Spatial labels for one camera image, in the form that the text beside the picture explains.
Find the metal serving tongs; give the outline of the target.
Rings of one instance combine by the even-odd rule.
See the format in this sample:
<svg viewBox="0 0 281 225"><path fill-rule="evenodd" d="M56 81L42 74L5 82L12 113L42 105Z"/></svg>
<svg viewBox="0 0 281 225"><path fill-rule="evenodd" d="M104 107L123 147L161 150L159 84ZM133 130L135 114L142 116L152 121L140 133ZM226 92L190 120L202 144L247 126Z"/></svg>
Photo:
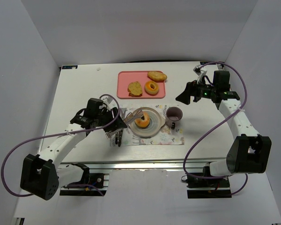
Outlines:
<svg viewBox="0 0 281 225"><path fill-rule="evenodd" d="M136 119L141 119L143 117L144 117L143 111L138 109L138 110L136 110L136 112L129 113L124 119L122 119L122 121L125 123L125 125L127 127L130 123L132 123ZM114 134L116 134L117 132L119 132L120 130L122 130L126 127L120 127L120 128L117 128L115 131L109 131L109 132L105 133L106 137L111 138Z"/></svg>

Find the glazed top donut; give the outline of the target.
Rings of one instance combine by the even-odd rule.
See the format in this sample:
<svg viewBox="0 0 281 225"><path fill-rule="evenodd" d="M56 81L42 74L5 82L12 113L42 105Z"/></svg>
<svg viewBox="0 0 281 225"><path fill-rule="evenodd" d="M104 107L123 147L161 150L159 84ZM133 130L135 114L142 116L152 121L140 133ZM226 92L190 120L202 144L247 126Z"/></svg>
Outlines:
<svg viewBox="0 0 281 225"><path fill-rule="evenodd" d="M150 123L150 116L144 112L143 117L136 119L134 123L140 128L146 128Z"/></svg>

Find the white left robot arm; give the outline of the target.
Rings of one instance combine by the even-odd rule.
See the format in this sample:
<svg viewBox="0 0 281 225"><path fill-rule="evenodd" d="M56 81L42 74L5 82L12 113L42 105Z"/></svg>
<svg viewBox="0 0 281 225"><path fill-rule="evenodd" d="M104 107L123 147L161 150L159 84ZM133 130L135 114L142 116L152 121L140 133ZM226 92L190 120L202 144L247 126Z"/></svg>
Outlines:
<svg viewBox="0 0 281 225"><path fill-rule="evenodd" d="M39 154L29 154L24 159L21 189L49 200L60 187L90 186L90 172L86 165L74 163L61 168L61 162L91 131L102 128L105 133L111 133L126 127L118 108L109 108L103 100L90 98L86 108L79 110L70 120L64 135Z"/></svg>

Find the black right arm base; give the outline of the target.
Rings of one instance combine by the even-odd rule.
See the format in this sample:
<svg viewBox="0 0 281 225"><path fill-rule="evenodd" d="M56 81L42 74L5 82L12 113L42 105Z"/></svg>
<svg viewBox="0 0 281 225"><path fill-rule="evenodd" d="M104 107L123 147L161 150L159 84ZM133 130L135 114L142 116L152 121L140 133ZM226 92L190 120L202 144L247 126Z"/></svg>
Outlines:
<svg viewBox="0 0 281 225"><path fill-rule="evenodd" d="M188 199L232 197L228 179L205 180L184 175L181 177L181 181L186 184Z"/></svg>

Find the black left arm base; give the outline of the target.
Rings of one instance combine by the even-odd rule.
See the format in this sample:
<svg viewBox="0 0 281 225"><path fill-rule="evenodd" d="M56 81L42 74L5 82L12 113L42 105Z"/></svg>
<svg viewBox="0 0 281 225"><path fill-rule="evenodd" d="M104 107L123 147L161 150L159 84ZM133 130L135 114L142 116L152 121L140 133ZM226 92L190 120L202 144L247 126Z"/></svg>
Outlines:
<svg viewBox="0 0 281 225"><path fill-rule="evenodd" d="M105 196L109 174L92 172L81 163L58 169L60 196Z"/></svg>

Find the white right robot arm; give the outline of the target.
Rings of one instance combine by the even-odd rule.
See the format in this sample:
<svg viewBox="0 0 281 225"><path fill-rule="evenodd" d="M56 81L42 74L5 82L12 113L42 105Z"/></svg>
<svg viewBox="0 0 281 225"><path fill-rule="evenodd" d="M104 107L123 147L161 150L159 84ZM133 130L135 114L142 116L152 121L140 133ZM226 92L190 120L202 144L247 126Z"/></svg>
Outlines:
<svg viewBox="0 0 281 225"><path fill-rule="evenodd" d="M206 71L195 68L197 80L188 82L185 90L176 100L189 105L201 98L211 99L224 116L234 138L234 142L225 159L211 162L204 169L201 179L222 179L236 173L264 173L272 146L268 136L262 136L253 127L242 110L240 97L230 90L228 71L214 72L213 82L206 84Z"/></svg>

